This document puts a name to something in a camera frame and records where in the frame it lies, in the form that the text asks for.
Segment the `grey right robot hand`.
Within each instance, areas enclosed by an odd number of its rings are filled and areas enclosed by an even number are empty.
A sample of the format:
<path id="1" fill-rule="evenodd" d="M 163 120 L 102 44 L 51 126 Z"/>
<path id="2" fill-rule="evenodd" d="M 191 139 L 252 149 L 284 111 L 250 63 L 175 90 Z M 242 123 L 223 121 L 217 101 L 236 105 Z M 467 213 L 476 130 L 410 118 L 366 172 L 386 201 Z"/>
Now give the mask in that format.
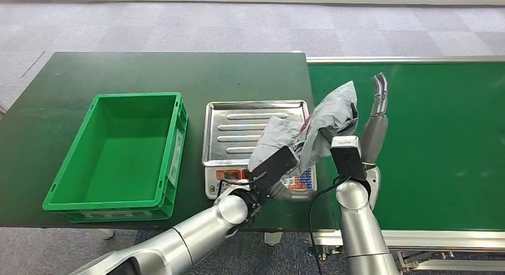
<path id="1" fill-rule="evenodd" d="M 383 72 L 373 76 L 374 102 L 370 116 L 360 135 L 361 160 L 365 165 L 375 165 L 382 149 L 388 128 L 386 109 L 388 105 L 388 81 Z"/>

